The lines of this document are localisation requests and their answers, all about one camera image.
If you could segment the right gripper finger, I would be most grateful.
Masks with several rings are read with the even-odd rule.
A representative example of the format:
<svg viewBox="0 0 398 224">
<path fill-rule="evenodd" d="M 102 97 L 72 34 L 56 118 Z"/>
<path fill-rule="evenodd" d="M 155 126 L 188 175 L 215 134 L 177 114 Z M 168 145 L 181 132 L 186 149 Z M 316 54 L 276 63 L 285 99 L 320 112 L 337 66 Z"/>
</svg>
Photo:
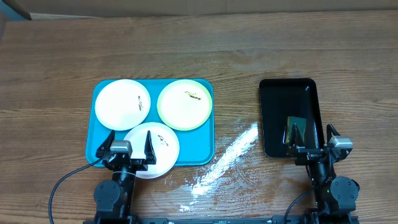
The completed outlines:
<svg viewBox="0 0 398 224">
<path fill-rule="evenodd" d="M 329 123 L 326 126 L 326 145 L 327 146 L 335 146 L 339 139 L 339 132 L 335 129 L 335 127 Z"/>
<path fill-rule="evenodd" d="M 286 154 L 288 156 L 297 156 L 305 149 L 304 141 L 296 123 L 290 128 L 285 144 L 287 147 Z"/>
</svg>

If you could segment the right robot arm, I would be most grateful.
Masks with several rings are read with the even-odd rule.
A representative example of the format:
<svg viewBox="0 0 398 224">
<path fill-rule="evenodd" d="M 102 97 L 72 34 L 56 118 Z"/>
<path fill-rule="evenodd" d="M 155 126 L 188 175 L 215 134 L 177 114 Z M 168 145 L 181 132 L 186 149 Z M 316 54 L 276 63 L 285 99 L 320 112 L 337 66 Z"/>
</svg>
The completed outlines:
<svg viewBox="0 0 398 224">
<path fill-rule="evenodd" d="M 286 210 L 284 223 L 359 223 L 356 200 L 359 184 L 348 177 L 337 176 L 334 163 L 346 159 L 353 150 L 350 138 L 340 135 L 332 124 L 326 126 L 327 140 L 321 148 L 306 148 L 297 124 L 290 126 L 287 154 L 295 157 L 295 165 L 305 166 L 312 188 L 298 196 Z M 290 217 L 293 206 L 308 194 L 314 193 L 315 208 L 309 208 L 297 218 Z"/>
</svg>

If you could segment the yellow green sponge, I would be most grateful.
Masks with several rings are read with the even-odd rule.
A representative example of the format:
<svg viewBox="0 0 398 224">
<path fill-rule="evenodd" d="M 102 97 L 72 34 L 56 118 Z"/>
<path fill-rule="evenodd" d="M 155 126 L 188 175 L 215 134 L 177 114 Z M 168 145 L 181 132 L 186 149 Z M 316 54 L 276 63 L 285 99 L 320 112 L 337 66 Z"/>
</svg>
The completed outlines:
<svg viewBox="0 0 398 224">
<path fill-rule="evenodd" d="M 298 132 L 300 134 L 302 142 L 305 142 L 305 129 L 306 129 L 306 119 L 305 118 L 298 118 L 295 116 L 288 116 L 287 117 L 287 125 L 285 128 L 285 144 L 289 144 L 291 137 L 293 136 L 293 129 L 294 125 L 296 124 Z"/>
</svg>

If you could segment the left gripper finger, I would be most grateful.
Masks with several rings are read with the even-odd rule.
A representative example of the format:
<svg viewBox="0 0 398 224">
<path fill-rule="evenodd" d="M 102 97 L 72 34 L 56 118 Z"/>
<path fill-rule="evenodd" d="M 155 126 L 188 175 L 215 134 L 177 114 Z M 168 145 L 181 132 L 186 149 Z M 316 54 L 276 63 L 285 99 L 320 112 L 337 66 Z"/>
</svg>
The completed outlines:
<svg viewBox="0 0 398 224">
<path fill-rule="evenodd" d="M 112 130 L 104 142 L 97 148 L 95 156 L 97 158 L 103 158 L 105 153 L 110 150 L 110 147 L 115 138 L 115 130 Z"/>
<path fill-rule="evenodd" d="M 145 142 L 145 147 L 144 147 L 144 154 L 146 155 L 147 164 L 150 164 L 150 165 L 156 164 L 157 159 L 156 159 L 154 148 L 152 145 L 152 138 L 151 138 L 150 131 L 147 132 L 146 142 Z"/>
</svg>

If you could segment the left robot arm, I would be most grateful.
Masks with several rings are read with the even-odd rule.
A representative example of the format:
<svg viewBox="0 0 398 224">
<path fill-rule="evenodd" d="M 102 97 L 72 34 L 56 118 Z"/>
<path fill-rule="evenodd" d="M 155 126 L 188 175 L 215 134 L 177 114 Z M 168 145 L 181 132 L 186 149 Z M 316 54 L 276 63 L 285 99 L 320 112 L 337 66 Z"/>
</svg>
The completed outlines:
<svg viewBox="0 0 398 224">
<path fill-rule="evenodd" d="M 138 171 L 147 171 L 156 164 L 156 156 L 150 131 L 144 144 L 145 158 L 132 158 L 130 141 L 115 140 L 111 131 L 106 140 L 96 150 L 96 157 L 112 171 L 112 179 L 99 183 L 94 190 L 96 215 L 94 223 L 138 224 L 141 219 L 131 213 L 132 198 Z"/>
</svg>

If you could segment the yellow-green plate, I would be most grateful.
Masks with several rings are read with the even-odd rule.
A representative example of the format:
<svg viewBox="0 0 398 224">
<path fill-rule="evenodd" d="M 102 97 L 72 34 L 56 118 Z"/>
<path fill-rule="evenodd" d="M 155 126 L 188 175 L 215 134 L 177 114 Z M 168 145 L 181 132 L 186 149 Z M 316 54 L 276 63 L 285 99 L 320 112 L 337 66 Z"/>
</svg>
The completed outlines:
<svg viewBox="0 0 398 224">
<path fill-rule="evenodd" d="M 160 92 L 157 112 L 163 123 L 179 130 L 190 131 L 203 125 L 213 109 L 209 90 L 195 80 L 176 80 Z"/>
</svg>

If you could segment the white plate with stain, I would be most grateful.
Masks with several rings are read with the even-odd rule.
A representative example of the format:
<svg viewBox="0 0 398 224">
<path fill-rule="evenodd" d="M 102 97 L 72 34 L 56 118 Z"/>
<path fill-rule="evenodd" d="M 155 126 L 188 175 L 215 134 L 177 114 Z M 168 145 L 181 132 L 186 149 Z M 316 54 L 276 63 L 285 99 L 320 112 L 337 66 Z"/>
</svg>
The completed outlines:
<svg viewBox="0 0 398 224">
<path fill-rule="evenodd" d="M 147 132 L 151 133 L 152 145 L 156 156 L 156 164 L 148 165 L 148 171 L 137 171 L 140 179 L 154 179 L 166 174 L 176 163 L 180 144 L 175 132 L 162 123 L 143 123 L 131 129 L 124 137 L 132 146 L 132 159 L 144 159 L 144 146 Z"/>
</svg>

